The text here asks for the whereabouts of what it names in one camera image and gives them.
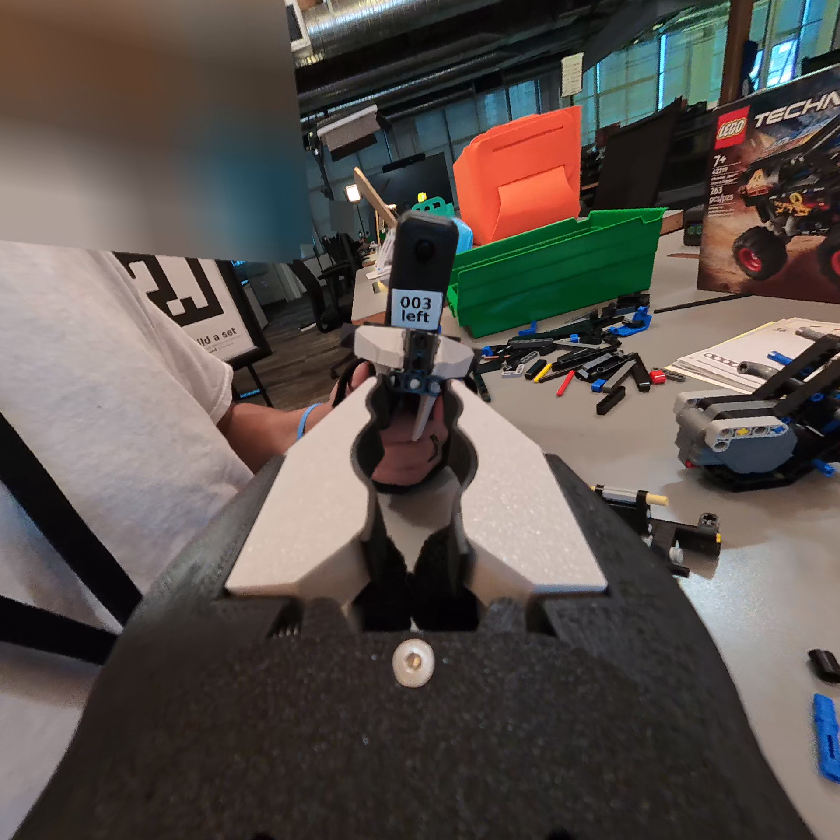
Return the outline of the lego set box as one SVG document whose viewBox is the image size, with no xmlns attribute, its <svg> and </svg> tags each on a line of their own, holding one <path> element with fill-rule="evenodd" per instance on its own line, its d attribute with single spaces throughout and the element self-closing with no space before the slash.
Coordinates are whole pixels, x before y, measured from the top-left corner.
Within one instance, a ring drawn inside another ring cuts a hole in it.
<svg viewBox="0 0 840 840">
<path fill-rule="evenodd" d="M 697 288 L 839 302 L 839 67 L 717 108 Z"/>
</svg>

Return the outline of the long black lego axle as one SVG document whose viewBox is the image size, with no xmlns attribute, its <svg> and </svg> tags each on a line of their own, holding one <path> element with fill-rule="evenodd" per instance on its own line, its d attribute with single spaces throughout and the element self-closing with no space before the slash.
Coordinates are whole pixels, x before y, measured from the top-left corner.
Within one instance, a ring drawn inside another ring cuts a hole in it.
<svg viewBox="0 0 840 840">
<path fill-rule="evenodd" d="M 689 302 L 680 303 L 680 304 L 676 304 L 676 305 L 668 306 L 668 307 L 664 307 L 664 308 L 657 308 L 657 309 L 653 310 L 653 314 L 664 314 L 664 313 L 668 313 L 668 312 L 677 312 L 677 311 L 683 311 L 683 310 L 687 310 L 687 309 L 700 308 L 700 307 L 710 306 L 710 305 L 714 305 L 714 304 L 721 303 L 721 302 L 742 300 L 742 299 L 750 298 L 752 296 L 753 295 L 749 294 L 748 292 L 734 293 L 734 294 L 728 294 L 728 295 L 720 295 L 720 296 L 717 296 L 717 297 L 709 297 L 709 298 L 704 298 L 704 299 L 697 300 L 697 301 L 689 301 Z"/>
</svg>

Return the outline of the grey lego chassis model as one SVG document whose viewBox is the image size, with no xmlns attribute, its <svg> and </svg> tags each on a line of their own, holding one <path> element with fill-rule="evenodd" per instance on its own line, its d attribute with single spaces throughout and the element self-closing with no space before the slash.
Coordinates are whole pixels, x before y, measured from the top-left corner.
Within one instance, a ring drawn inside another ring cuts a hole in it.
<svg viewBox="0 0 840 840">
<path fill-rule="evenodd" d="M 750 394 L 683 392 L 675 400 L 680 462 L 730 491 L 787 487 L 816 471 L 838 476 L 839 338 L 798 329 L 810 341 L 779 370 L 741 362 L 757 375 Z"/>
</svg>

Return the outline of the person's left forearm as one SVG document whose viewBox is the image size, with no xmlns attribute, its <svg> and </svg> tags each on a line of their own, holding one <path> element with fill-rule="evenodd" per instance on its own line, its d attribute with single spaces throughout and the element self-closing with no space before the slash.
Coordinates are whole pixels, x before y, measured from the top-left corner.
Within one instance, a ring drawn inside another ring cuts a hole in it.
<svg viewBox="0 0 840 840">
<path fill-rule="evenodd" d="M 293 446 L 299 417 L 304 409 L 284 412 L 276 408 L 240 402 L 233 403 L 217 422 L 229 446 L 252 473 L 260 471 L 274 457 L 285 455 Z M 313 412 L 307 430 L 332 411 L 332 406 Z"/>
</svg>

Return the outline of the wooden board on stand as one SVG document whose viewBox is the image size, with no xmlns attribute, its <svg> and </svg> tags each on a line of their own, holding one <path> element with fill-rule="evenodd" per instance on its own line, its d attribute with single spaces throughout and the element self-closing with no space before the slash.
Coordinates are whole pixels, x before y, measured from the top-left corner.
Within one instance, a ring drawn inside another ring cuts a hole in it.
<svg viewBox="0 0 840 840">
<path fill-rule="evenodd" d="M 369 179 L 356 166 L 353 168 L 353 182 L 358 188 L 360 195 L 365 199 L 377 213 L 378 218 L 384 223 L 388 229 L 395 229 L 397 226 L 397 218 L 390 206 L 385 203 L 380 194 L 373 188 Z"/>
</svg>

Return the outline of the green plastic bin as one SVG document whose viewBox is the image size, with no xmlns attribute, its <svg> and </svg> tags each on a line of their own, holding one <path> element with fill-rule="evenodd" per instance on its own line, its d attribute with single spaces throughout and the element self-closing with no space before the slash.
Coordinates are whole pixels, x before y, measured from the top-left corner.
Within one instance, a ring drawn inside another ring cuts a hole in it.
<svg viewBox="0 0 840 840">
<path fill-rule="evenodd" d="M 592 211 L 457 255 L 447 301 L 474 338 L 650 287 L 665 209 Z"/>
</svg>

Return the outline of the black lego beam assembly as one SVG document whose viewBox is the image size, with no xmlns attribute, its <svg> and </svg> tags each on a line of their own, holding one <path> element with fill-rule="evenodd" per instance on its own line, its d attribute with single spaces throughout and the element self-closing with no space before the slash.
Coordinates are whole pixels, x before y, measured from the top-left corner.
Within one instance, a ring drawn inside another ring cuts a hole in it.
<svg viewBox="0 0 840 840">
<path fill-rule="evenodd" d="M 672 576 L 682 579 L 690 577 L 690 569 L 684 563 L 685 551 L 718 561 L 721 533 L 717 515 L 705 512 L 700 515 L 697 524 L 668 521 L 656 518 L 653 511 L 653 508 L 666 508 L 669 505 L 666 496 L 647 490 L 604 485 L 592 485 L 591 490 L 665 562 Z"/>
</svg>

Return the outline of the pile of small lego pieces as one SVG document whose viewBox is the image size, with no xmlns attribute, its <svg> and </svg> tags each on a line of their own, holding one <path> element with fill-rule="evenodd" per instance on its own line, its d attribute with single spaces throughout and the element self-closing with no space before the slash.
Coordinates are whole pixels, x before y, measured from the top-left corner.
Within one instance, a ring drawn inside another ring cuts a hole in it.
<svg viewBox="0 0 840 840">
<path fill-rule="evenodd" d="M 824 779 L 839 784 L 839 726 L 835 703 L 829 696 L 814 694 L 812 708 L 817 768 Z"/>
</svg>

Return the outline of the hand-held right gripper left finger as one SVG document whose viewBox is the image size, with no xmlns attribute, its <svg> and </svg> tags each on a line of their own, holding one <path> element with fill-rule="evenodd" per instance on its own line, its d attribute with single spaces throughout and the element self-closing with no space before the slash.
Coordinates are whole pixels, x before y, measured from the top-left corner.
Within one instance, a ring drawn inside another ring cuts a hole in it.
<svg viewBox="0 0 840 840">
<path fill-rule="evenodd" d="M 384 454 L 380 386 L 365 380 L 288 450 L 226 593 L 347 606 L 382 582 L 389 542 L 372 480 Z"/>
</svg>

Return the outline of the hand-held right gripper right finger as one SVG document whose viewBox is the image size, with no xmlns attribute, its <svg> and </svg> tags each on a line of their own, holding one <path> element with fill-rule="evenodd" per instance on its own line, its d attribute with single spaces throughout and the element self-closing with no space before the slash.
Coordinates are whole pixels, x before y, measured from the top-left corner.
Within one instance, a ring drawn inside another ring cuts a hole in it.
<svg viewBox="0 0 840 840">
<path fill-rule="evenodd" d="M 541 447 L 463 382 L 451 387 L 453 525 L 466 588 L 484 607 L 605 594 L 605 574 Z"/>
</svg>

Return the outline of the orange plastic box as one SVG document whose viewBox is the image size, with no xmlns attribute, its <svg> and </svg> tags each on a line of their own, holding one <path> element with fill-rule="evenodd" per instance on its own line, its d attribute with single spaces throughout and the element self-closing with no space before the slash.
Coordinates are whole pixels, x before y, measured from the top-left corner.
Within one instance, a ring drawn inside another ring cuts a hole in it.
<svg viewBox="0 0 840 840">
<path fill-rule="evenodd" d="M 580 212 L 581 107 L 533 114 L 476 136 L 453 166 L 476 246 Z"/>
</svg>

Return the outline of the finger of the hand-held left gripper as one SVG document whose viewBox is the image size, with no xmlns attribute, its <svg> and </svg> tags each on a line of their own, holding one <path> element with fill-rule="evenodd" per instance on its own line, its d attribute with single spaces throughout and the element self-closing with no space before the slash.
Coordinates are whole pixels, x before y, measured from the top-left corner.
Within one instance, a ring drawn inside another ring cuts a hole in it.
<svg viewBox="0 0 840 840">
<path fill-rule="evenodd" d="M 388 326 L 358 326 L 354 332 L 354 354 L 371 368 L 373 377 L 410 370 L 407 360 L 411 331 Z"/>
<path fill-rule="evenodd" d="M 434 380 L 463 379 L 476 360 L 473 349 L 444 335 L 435 334 L 434 339 Z"/>
</svg>

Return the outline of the framed black white marker sign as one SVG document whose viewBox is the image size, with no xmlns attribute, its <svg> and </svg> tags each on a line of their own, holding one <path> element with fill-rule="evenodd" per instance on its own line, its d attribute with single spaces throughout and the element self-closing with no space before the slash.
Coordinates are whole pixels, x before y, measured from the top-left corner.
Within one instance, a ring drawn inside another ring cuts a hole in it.
<svg viewBox="0 0 840 840">
<path fill-rule="evenodd" d="M 114 256 L 158 309 L 234 370 L 271 355 L 233 262 L 121 252 Z"/>
</svg>

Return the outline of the person's left hand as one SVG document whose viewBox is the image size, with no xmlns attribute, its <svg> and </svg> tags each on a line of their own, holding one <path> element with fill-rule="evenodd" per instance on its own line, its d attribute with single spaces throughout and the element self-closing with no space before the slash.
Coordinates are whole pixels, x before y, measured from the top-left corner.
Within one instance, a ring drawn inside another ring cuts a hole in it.
<svg viewBox="0 0 840 840">
<path fill-rule="evenodd" d="M 448 452 L 445 406 L 434 401 L 423 432 L 413 439 L 416 408 L 400 404 L 381 431 L 383 457 L 372 474 L 379 492 L 399 494 L 416 487 L 441 469 Z"/>
</svg>

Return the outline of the open lego instruction booklet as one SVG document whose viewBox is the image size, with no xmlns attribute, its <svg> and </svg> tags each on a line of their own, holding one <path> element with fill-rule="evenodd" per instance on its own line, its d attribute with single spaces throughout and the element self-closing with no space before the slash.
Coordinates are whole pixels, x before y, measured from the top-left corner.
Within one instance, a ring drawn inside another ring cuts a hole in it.
<svg viewBox="0 0 840 840">
<path fill-rule="evenodd" d="M 839 324 L 812 318 L 784 318 L 768 322 L 708 349 L 690 353 L 666 366 L 665 370 L 733 392 L 749 394 L 758 388 L 763 376 L 740 373 L 740 363 L 755 363 L 770 369 L 769 375 L 774 374 L 812 345 L 809 339 L 799 335 L 802 330 L 838 337 Z"/>
</svg>

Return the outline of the blue lego panel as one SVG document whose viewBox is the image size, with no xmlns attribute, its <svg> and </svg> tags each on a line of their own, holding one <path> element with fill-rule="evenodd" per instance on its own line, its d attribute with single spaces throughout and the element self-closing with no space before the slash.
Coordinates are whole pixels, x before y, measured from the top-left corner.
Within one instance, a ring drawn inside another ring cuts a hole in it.
<svg viewBox="0 0 840 840">
<path fill-rule="evenodd" d="M 621 324 L 613 325 L 608 332 L 620 339 L 631 337 L 649 329 L 652 314 L 648 306 L 639 307 L 631 317 L 625 318 Z"/>
</svg>

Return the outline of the silver air duct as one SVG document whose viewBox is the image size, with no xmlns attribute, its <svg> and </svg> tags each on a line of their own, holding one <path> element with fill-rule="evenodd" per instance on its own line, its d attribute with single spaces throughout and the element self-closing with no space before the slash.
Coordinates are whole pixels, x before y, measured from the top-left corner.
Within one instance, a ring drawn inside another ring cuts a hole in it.
<svg viewBox="0 0 840 840">
<path fill-rule="evenodd" d="M 327 1 L 301 13 L 308 46 L 294 49 L 305 67 L 372 46 L 410 30 L 494 5 L 494 1 Z"/>
</svg>

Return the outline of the pile of black lego beams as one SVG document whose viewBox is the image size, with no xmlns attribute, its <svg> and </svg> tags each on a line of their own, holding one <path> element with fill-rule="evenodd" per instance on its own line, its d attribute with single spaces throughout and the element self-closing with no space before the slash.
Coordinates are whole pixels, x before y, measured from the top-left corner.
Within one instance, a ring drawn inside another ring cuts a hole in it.
<svg viewBox="0 0 840 840">
<path fill-rule="evenodd" d="M 467 376 L 467 385 L 485 403 L 490 403 L 487 374 L 499 372 L 504 378 L 532 382 L 550 362 L 552 373 L 541 383 L 557 381 L 560 385 L 566 372 L 577 371 L 574 380 L 601 396 L 595 410 L 598 416 L 604 416 L 624 399 L 630 384 L 647 393 L 653 385 L 668 381 L 684 383 L 685 376 L 667 372 L 663 365 L 648 365 L 639 352 L 625 350 L 623 341 L 634 335 L 620 339 L 608 332 L 639 307 L 648 306 L 653 316 L 649 303 L 649 294 L 642 291 L 618 297 L 553 329 L 541 330 L 533 321 L 509 338 L 480 348 L 476 352 L 476 366 Z"/>
</svg>

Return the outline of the black monitor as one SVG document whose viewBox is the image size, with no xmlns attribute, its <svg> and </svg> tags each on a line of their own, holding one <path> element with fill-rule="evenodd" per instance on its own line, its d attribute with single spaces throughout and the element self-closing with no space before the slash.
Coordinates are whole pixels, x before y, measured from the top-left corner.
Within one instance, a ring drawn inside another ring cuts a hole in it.
<svg viewBox="0 0 840 840">
<path fill-rule="evenodd" d="M 387 204 L 410 208 L 422 202 L 421 194 L 430 201 L 439 197 L 446 204 L 454 203 L 444 152 L 415 154 L 382 168 L 380 185 L 376 188 Z"/>
</svg>

